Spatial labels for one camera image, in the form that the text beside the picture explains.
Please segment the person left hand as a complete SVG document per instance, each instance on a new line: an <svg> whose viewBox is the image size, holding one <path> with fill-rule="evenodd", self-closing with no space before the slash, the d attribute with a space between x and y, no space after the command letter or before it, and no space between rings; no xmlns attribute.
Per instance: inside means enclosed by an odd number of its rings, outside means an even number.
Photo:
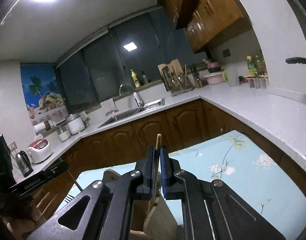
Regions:
<svg viewBox="0 0 306 240"><path fill-rule="evenodd" d="M2 216L2 220L15 239L27 239L27 237L46 222L41 211L31 204L26 207L26 214L22 218L14 218L12 216Z"/></svg>

